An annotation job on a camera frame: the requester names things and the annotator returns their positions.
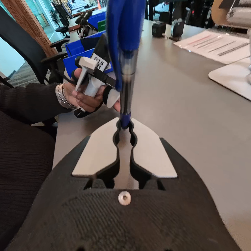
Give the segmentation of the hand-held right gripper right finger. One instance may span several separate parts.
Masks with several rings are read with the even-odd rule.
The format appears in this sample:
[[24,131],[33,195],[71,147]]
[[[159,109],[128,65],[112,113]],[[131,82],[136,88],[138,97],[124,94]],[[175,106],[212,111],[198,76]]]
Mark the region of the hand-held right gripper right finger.
[[132,118],[129,124],[130,174],[137,181],[177,178],[177,172],[161,142],[149,127]]

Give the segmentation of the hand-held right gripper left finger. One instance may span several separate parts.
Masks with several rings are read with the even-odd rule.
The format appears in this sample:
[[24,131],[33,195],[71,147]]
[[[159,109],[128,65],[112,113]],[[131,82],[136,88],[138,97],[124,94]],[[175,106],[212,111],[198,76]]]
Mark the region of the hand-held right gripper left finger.
[[114,179],[120,166],[118,142],[119,118],[114,118],[90,135],[72,176]]

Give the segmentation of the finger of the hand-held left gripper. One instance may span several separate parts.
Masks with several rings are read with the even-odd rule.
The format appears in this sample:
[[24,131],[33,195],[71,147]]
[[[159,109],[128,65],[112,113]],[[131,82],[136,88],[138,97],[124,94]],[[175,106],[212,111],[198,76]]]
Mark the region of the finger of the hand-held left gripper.
[[116,90],[110,90],[107,96],[106,106],[112,108],[114,104],[120,99],[120,92]]
[[98,62],[88,57],[77,57],[75,59],[75,65],[82,69],[75,88],[75,91],[78,91],[80,86],[85,83],[88,75],[95,73]]

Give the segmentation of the blue storage bin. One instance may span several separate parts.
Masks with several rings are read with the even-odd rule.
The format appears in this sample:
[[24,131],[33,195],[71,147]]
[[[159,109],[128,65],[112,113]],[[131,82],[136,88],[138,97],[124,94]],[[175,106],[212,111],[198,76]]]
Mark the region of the blue storage bin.
[[105,18],[106,18],[106,12],[95,10],[89,17],[88,23],[90,23],[93,27],[95,27],[98,30],[98,22],[105,20]]
[[75,65],[77,57],[88,57],[96,60],[98,62],[98,69],[102,72],[110,73],[113,71],[105,31],[71,42],[65,47],[68,57],[63,62],[68,75],[77,68]]

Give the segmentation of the blue ballpoint pen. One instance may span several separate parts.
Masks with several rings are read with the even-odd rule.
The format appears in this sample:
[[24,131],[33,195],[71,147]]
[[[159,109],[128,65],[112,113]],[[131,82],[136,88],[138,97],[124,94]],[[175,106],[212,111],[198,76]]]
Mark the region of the blue ballpoint pen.
[[106,11],[108,50],[120,93],[120,122],[126,130],[131,119],[139,45],[145,17],[144,0],[109,0]]

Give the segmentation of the person's left forearm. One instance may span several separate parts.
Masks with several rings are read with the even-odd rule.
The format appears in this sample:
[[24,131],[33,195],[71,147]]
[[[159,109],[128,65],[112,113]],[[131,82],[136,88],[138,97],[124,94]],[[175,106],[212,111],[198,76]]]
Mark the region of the person's left forearm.
[[30,83],[26,87],[9,88],[1,84],[1,120],[14,119],[25,124],[34,124],[70,112],[56,96],[57,83],[43,85]]

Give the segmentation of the person's left hand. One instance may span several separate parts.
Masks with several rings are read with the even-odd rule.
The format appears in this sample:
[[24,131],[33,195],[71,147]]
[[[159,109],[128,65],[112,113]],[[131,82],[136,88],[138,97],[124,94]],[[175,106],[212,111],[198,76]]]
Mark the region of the person's left hand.
[[94,112],[95,109],[103,102],[103,93],[106,86],[100,86],[95,97],[84,94],[87,86],[88,82],[86,81],[79,87],[78,91],[76,91],[75,86],[66,81],[63,83],[64,96],[70,105],[75,107],[80,106],[86,112]]

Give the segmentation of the black office chair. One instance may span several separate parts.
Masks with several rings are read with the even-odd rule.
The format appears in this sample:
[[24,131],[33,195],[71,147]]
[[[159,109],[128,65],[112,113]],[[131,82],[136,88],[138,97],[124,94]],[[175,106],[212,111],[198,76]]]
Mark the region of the black office chair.
[[50,27],[51,31],[48,35],[48,38],[51,42],[55,42],[61,39],[70,38],[68,27],[62,26],[54,29],[52,26]]
[[16,52],[18,52],[31,67],[37,80],[41,84],[63,83],[65,66],[63,59],[67,53],[58,51],[55,55],[46,56],[46,53],[10,15],[1,7],[0,36]]

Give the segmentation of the silver mesh wristwatch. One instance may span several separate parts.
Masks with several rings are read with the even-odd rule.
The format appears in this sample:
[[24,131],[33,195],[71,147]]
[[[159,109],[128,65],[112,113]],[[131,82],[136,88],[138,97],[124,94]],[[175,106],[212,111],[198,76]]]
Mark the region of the silver mesh wristwatch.
[[55,94],[56,94],[56,97],[57,97],[57,100],[59,102],[59,104],[63,107],[63,108],[66,108],[66,109],[71,109],[71,110],[74,110],[76,109],[77,107],[70,104],[65,95],[64,95],[64,84],[59,84],[56,86],[55,88]]

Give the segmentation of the black charger block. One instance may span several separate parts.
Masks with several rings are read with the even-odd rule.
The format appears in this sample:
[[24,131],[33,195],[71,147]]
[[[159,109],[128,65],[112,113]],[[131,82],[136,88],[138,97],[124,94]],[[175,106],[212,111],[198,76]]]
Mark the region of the black charger block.
[[152,36],[155,38],[160,38],[165,36],[165,30],[167,22],[156,21],[152,25]]

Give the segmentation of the wooden pillar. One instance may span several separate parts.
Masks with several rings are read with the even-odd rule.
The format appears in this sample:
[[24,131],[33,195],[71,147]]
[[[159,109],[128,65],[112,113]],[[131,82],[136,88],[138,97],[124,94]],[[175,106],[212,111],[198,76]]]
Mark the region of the wooden pillar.
[[49,38],[24,0],[2,0],[2,3],[15,21],[39,43],[46,56],[50,57],[57,53],[50,47]]

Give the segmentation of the dark grey battery block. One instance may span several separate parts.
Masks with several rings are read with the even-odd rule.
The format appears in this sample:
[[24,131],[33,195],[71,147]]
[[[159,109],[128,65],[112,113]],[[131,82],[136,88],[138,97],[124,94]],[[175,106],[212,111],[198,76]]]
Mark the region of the dark grey battery block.
[[185,22],[182,18],[173,20],[171,24],[171,37],[181,37],[184,30],[184,24]]

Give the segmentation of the printed paper sheet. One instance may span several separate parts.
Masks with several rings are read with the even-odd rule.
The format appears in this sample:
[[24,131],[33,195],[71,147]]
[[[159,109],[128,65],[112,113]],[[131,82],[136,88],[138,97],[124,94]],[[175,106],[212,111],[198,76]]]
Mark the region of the printed paper sheet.
[[230,34],[203,31],[174,45],[223,64],[250,57],[249,39]]

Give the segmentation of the black strapped device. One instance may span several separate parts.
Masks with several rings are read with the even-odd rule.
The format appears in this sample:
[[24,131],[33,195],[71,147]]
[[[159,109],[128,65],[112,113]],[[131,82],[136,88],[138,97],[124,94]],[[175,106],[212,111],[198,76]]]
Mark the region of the black strapped device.
[[98,33],[98,29],[88,22],[92,16],[92,11],[84,12],[75,21],[80,27],[77,29],[77,34],[80,39]]

